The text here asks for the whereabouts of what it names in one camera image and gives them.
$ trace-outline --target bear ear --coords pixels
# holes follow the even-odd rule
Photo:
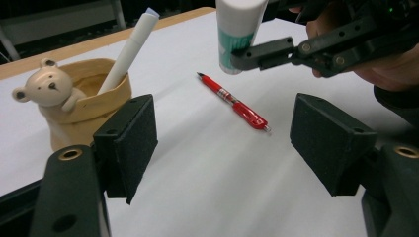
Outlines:
[[[28,102],[29,98],[27,97],[25,87],[18,87],[12,92],[13,98],[18,102]]]
[[[54,60],[50,58],[44,58],[43,60],[41,60],[41,67],[47,67],[47,66],[57,67],[58,65],[56,64]]]

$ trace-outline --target white tablecloth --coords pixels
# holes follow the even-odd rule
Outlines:
[[[261,25],[256,43],[292,36],[297,24]],[[124,41],[60,61],[116,59]],[[51,154],[36,104],[11,97],[28,72],[0,81],[0,195],[40,179]],[[205,87],[206,73],[256,113],[272,133],[255,130]],[[361,195],[331,197],[290,144],[296,93],[324,98],[390,137],[409,129],[353,73],[316,79],[284,65],[236,76],[218,67],[215,13],[155,31],[131,69],[132,95],[154,96],[159,143],[131,206],[108,199],[113,236],[366,236]]]

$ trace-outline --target person's hand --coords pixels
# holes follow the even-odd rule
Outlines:
[[[327,33],[342,24],[343,6],[337,2],[332,2],[312,22],[306,24],[309,38],[314,38]],[[291,12],[298,13],[300,8],[292,8]],[[354,71],[364,80],[387,91],[406,91],[419,89],[419,44],[402,54],[373,60],[357,65],[350,70]],[[313,70],[316,77],[321,74]]]

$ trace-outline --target brass screw hole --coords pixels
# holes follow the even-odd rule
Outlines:
[[[81,151],[78,148],[70,149],[70,150],[66,150],[66,151],[62,152],[59,155],[58,159],[60,159],[62,161],[74,160],[74,159],[78,158],[79,156],[81,156],[81,154],[83,154],[83,151]]]
[[[402,155],[404,157],[411,159],[419,159],[419,151],[417,150],[402,146],[397,146],[394,148],[394,150],[397,154]]]

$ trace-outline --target black bracket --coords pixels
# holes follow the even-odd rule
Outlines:
[[[269,1],[264,21],[278,9],[302,7],[298,22],[317,19],[332,1]],[[231,52],[231,65],[239,70],[269,69],[292,63],[305,65],[332,77],[377,58],[406,52],[419,42],[419,6],[409,1],[341,0],[347,22],[340,27],[293,46],[291,37]]]
[[[419,149],[387,144],[377,133],[329,102],[295,99],[293,146],[332,196],[353,196],[362,185],[369,237],[419,233]]]
[[[91,147],[54,152],[44,177],[0,197],[2,236],[111,236],[104,192],[130,203],[157,145],[153,97],[126,102]]]

